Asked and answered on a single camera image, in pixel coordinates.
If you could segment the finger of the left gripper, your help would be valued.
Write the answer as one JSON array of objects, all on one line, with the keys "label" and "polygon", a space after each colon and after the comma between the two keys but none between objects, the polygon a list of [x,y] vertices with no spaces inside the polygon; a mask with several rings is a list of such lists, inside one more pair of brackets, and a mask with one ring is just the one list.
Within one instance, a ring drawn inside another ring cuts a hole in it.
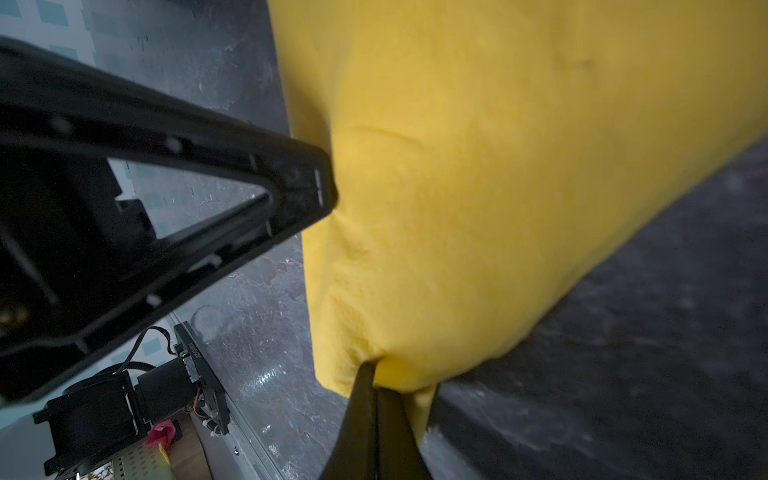
[{"label": "finger of the left gripper", "polygon": [[321,148],[1,41],[1,401],[37,400],[327,217]]}]

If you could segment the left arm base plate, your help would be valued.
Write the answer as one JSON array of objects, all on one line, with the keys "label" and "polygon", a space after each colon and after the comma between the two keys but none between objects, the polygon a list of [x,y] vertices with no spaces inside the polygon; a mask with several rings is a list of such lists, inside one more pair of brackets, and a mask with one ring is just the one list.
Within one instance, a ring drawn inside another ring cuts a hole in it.
[{"label": "left arm base plate", "polygon": [[174,333],[177,339],[176,353],[193,384],[191,412],[202,421],[212,436],[227,435],[231,415],[222,383],[188,331],[188,323],[176,324]]}]

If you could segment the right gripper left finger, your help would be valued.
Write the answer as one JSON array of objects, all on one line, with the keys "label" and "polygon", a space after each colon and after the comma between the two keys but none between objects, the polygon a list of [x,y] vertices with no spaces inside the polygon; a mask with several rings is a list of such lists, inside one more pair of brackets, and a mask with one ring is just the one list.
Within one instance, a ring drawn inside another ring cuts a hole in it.
[{"label": "right gripper left finger", "polygon": [[366,362],[358,369],[337,441],[320,479],[377,478],[375,367]]}]

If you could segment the yellow paper napkin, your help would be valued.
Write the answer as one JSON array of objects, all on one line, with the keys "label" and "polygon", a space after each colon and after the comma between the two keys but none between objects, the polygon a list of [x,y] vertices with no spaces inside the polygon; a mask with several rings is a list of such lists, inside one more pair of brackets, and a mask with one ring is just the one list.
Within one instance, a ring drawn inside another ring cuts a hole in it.
[{"label": "yellow paper napkin", "polygon": [[422,435],[438,383],[514,348],[767,131],[763,1],[273,1],[291,135],[339,199],[302,236],[318,382],[359,366]]}]

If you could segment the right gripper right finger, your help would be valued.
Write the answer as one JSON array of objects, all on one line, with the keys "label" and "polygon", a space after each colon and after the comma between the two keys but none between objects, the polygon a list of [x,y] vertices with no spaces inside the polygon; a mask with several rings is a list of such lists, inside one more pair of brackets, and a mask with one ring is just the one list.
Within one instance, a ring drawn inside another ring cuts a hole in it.
[{"label": "right gripper right finger", "polygon": [[432,480],[406,415],[402,396],[377,390],[377,473],[384,480]]}]

